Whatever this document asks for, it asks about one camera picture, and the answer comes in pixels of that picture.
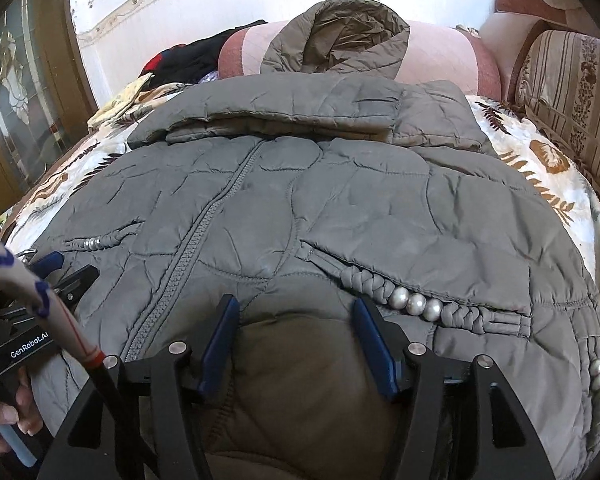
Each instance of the quilted jacket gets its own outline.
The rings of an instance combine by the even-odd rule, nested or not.
[[[77,317],[124,360],[186,337],[223,294],[240,301],[202,419],[215,478],[379,478],[398,413],[350,310],[361,293],[386,305],[396,286],[438,298],[442,315],[383,315],[437,354],[492,356],[557,477],[575,478],[600,448],[599,305],[578,250],[458,88],[346,72],[187,89],[72,196],[39,254],[65,254],[56,280],[100,269]],[[33,376],[55,431],[86,375],[58,354]]]

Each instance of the jacket hood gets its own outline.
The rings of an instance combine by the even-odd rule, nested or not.
[[[394,79],[409,25],[373,0],[326,0],[292,19],[271,41],[260,73],[366,73]]]

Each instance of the blue gripper pad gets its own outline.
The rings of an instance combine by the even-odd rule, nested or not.
[[[32,264],[29,264],[29,270],[41,280],[44,280],[54,270],[62,269],[62,264],[64,264],[64,256],[62,256],[62,253],[53,251]]]
[[[377,307],[370,301],[365,302],[358,298],[353,304],[352,318],[354,330],[366,358],[366,364],[371,370],[378,391],[388,400],[394,401],[400,393],[400,384],[403,380],[403,346],[393,344],[391,345],[391,347],[394,347],[392,351],[390,346],[387,345],[374,318],[378,318],[377,322],[380,323],[387,322],[382,319]]]
[[[240,303],[232,295],[225,294],[216,310],[222,314],[202,356],[202,376],[197,388],[203,399],[212,396],[220,386],[224,364],[240,323]]]

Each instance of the glass panel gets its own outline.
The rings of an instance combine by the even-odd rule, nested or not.
[[[0,20],[0,146],[30,187],[70,147],[46,90],[28,0],[13,0]]]

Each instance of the metal screw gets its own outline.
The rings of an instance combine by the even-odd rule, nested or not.
[[[413,355],[422,355],[424,354],[424,352],[427,351],[427,347],[424,346],[422,343],[411,343],[408,346],[409,352],[411,352]]]
[[[104,364],[104,367],[109,370],[118,364],[118,358],[115,355],[108,355],[104,358],[102,364]]]
[[[187,349],[186,343],[182,341],[176,341],[175,343],[171,343],[169,345],[169,353],[170,354],[182,354]]]
[[[491,368],[493,366],[493,359],[491,359],[488,355],[478,355],[478,364],[482,368]]]

